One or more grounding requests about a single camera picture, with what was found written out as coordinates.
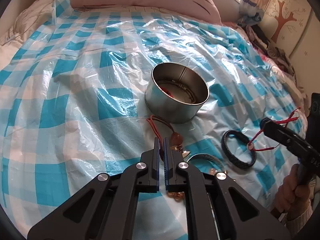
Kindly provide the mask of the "right hand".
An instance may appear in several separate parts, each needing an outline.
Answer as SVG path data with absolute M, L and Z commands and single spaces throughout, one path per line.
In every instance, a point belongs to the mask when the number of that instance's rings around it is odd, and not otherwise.
M 292 166 L 275 195 L 273 205 L 280 213 L 287 213 L 289 220 L 301 216 L 310 206 L 310 186 L 298 185 L 298 164 Z

